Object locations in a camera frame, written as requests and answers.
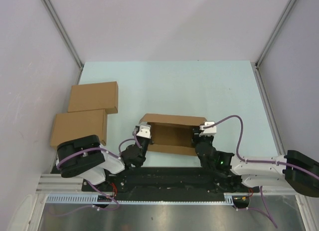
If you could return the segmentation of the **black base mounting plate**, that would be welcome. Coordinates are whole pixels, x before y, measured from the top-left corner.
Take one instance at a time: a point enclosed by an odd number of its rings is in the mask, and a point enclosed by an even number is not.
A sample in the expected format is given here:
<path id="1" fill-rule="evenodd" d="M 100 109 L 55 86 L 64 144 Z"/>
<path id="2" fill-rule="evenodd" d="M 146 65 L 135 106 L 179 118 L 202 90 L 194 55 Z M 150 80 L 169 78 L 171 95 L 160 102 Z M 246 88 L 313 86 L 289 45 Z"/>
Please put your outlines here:
<path id="1" fill-rule="evenodd" d="M 199 167 L 141 167 L 116 175 L 107 171 L 105 182 L 96 185 L 96 188 L 103 192 L 115 191 L 117 194 L 132 191 L 134 188 L 194 188 L 216 194 L 249 192 L 249 188 L 242 184 L 240 176 L 219 174 Z"/>

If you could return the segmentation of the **folded cardboard box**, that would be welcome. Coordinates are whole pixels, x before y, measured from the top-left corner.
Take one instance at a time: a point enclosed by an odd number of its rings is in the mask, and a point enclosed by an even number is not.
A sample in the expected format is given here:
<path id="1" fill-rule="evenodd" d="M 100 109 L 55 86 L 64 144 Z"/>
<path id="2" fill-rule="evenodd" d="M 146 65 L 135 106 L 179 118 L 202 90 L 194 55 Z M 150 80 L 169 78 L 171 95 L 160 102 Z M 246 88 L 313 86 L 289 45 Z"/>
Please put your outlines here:
<path id="1" fill-rule="evenodd" d="M 119 88 L 116 81 L 73 85 L 68 112 L 104 109 L 107 114 L 118 113 Z"/>
<path id="2" fill-rule="evenodd" d="M 107 113 L 105 110 L 91 110 L 56 114 L 53 123 L 50 146 L 57 146 L 78 138 L 96 135 L 102 145 L 107 142 Z"/>

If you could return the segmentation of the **lower folded cardboard box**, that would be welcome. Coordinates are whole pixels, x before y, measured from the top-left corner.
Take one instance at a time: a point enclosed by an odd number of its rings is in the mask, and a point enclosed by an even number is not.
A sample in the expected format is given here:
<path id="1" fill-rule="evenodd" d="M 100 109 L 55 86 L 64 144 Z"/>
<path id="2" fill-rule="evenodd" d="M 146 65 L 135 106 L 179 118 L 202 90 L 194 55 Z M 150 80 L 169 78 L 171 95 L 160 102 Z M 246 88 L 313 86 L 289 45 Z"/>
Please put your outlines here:
<path id="1" fill-rule="evenodd" d="M 107 113 L 105 110 L 91 110 L 56 114 L 53 123 L 50 146 L 57 146 L 78 138 L 96 135 L 102 145 L 107 142 Z"/>

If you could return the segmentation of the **upper folded cardboard box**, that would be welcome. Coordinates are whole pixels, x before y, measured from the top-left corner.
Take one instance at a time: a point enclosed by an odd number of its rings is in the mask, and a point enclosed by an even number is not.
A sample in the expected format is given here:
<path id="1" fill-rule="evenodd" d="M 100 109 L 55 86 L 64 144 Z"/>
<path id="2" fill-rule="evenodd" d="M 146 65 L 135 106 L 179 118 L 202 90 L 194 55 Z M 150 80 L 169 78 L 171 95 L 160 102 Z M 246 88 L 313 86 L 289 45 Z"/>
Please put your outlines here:
<path id="1" fill-rule="evenodd" d="M 68 112 L 104 109 L 107 114 L 118 113 L 119 88 L 116 81 L 73 85 Z"/>

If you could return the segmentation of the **front aluminium frame rail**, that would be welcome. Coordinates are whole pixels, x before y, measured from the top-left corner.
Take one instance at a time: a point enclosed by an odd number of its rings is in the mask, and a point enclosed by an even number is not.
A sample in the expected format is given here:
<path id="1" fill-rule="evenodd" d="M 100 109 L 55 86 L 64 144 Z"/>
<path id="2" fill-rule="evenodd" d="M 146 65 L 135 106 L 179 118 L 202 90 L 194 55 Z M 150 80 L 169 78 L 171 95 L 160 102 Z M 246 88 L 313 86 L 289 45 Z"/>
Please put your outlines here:
<path id="1" fill-rule="evenodd" d="M 42 174 L 36 193 L 46 194 L 79 194 L 82 193 L 83 179 L 80 177 L 63 178 L 60 174 Z M 265 195 L 297 195 L 292 188 L 263 187 Z"/>

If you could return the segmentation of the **right aluminium frame post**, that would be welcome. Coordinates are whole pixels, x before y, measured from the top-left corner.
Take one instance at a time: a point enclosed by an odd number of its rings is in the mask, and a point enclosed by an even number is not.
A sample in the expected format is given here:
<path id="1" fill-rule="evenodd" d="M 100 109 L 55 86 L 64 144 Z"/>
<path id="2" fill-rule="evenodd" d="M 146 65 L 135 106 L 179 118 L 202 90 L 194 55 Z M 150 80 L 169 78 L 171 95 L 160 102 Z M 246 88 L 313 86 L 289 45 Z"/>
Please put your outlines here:
<path id="1" fill-rule="evenodd" d="M 280 34 L 281 30 L 283 29 L 285 22 L 288 20 L 289 16 L 291 15 L 297 2 L 298 0 L 288 0 L 288 3 L 286 4 L 282 14 L 280 15 L 269 39 L 267 40 L 264 48 L 262 49 L 260 55 L 258 56 L 258 59 L 255 61 L 255 66 L 257 68 L 259 68 L 261 64 L 263 63 L 272 45 L 274 44 L 277 36 Z"/>

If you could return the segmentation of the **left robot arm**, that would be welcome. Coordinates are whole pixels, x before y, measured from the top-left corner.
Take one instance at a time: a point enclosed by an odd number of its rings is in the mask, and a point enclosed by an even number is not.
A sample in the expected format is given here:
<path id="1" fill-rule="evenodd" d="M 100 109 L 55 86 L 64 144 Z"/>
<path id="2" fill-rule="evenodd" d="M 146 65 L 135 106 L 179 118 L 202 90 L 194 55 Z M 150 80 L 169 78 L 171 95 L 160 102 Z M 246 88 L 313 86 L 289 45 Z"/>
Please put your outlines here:
<path id="1" fill-rule="evenodd" d="M 135 143 L 118 155 L 102 148 L 96 135 L 61 143 L 57 146 L 56 168 L 63 178 L 81 177 L 104 191 L 110 185 L 107 175 L 139 168 L 146 160 L 151 135 L 136 135 L 131 140 Z"/>

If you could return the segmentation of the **left aluminium frame post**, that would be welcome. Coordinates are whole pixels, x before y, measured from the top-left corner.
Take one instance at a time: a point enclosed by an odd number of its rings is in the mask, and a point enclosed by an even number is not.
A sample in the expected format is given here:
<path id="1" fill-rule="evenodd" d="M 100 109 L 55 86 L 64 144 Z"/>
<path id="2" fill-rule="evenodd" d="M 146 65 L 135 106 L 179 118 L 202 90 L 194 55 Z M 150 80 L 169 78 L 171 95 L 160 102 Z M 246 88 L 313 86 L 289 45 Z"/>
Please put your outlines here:
<path id="1" fill-rule="evenodd" d="M 51 0 L 41 0 L 42 4 L 44 5 L 44 8 L 46 9 L 48 15 L 50 16 L 54 26 L 56 27 L 59 35 L 62 38 L 62 41 L 64 42 L 66 48 L 70 52 L 73 60 L 75 61 L 77 67 L 80 69 L 80 71 L 83 70 L 84 64 L 80 59 L 80 56 L 78 55 L 78 52 L 76 51 L 73 42 L 71 41 L 56 9 L 54 8 L 54 5 Z"/>

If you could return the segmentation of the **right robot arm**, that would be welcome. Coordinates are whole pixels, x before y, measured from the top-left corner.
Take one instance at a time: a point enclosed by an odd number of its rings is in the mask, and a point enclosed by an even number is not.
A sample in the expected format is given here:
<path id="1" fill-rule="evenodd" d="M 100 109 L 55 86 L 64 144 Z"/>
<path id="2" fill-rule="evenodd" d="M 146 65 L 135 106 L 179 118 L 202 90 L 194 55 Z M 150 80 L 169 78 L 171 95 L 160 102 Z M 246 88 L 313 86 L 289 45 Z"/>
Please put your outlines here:
<path id="1" fill-rule="evenodd" d="M 319 164 L 299 151 L 286 155 L 238 158 L 236 154 L 218 151 L 214 137 L 195 132 L 192 145 L 201 167 L 213 174 L 216 185 L 226 192 L 241 192 L 246 187 L 261 186 L 292 188 L 298 194 L 319 196 Z"/>

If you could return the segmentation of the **right aluminium side rail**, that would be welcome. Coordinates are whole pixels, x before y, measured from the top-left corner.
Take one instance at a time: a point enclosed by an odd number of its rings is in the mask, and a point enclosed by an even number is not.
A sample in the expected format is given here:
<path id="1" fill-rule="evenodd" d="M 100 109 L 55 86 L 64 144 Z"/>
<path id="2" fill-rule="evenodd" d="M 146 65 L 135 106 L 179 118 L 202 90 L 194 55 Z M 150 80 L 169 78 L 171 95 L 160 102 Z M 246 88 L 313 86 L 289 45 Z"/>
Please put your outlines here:
<path id="1" fill-rule="evenodd" d="M 273 110 L 271 107 L 271 103 L 270 103 L 264 82 L 262 80 L 260 70 L 257 67 L 257 65 L 253 62 L 251 62 L 251 66 L 252 66 L 255 80 L 256 80 L 256 83 L 257 83 L 257 86 L 258 86 L 258 89 L 260 92 L 263 106 L 264 106 L 264 109 L 266 112 L 268 123 L 269 123 L 270 129 L 271 129 L 271 133 L 272 133 L 272 136 L 273 136 L 273 139 L 275 142 L 277 153 L 279 155 L 286 155 L 287 151 L 286 151 L 284 144 L 283 144 L 283 141 L 281 139 L 279 128 L 278 128 L 278 125 L 277 125 L 277 122 L 276 122 L 276 119 L 275 119 L 275 116 L 274 116 L 274 113 L 273 113 Z"/>

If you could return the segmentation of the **aluminium frame post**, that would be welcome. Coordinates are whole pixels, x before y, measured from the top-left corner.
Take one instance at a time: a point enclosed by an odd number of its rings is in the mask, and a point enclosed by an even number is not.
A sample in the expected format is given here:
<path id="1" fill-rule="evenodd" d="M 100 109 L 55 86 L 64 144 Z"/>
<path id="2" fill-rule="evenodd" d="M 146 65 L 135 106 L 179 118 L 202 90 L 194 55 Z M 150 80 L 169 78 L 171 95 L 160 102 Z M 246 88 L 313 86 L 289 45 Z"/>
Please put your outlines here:
<path id="1" fill-rule="evenodd" d="M 70 52 L 73 60 L 75 61 L 77 67 L 80 69 L 80 71 L 83 70 L 84 64 L 80 59 L 80 56 L 78 55 L 78 52 L 76 51 L 73 42 L 71 41 L 56 9 L 54 8 L 54 5 L 51 0 L 41 0 L 42 4 L 44 5 L 44 8 L 46 9 L 48 15 L 50 16 L 54 26 L 56 27 L 59 35 L 62 38 L 62 41 L 64 42 L 66 48 Z"/>
<path id="2" fill-rule="evenodd" d="M 269 39 L 267 40 L 264 48 L 262 49 L 260 55 L 258 56 L 258 59 L 255 61 L 255 66 L 257 68 L 259 68 L 261 64 L 263 63 L 272 45 L 274 44 L 277 36 L 280 34 L 281 30 L 283 29 L 285 22 L 288 20 L 289 16 L 291 15 L 297 2 L 298 0 L 288 0 L 288 3 L 286 4 L 282 14 L 280 15 Z"/>

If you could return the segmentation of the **brown cardboard box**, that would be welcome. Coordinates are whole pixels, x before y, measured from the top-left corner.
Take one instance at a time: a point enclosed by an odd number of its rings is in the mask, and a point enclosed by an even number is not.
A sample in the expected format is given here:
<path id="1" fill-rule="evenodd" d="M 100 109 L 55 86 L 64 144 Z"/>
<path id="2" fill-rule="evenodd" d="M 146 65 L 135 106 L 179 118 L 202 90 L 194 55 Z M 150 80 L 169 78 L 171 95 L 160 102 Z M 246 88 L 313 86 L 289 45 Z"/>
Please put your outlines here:
<path id="1" fill-rule="evenodd" d="M 140 119 L 140 123 L 151 126 L 152 142 L 148 145 L 148 151 L 185 156 L 196 156 L 192 130 L 206 121 L 204 117 L 152 113 Z"/>

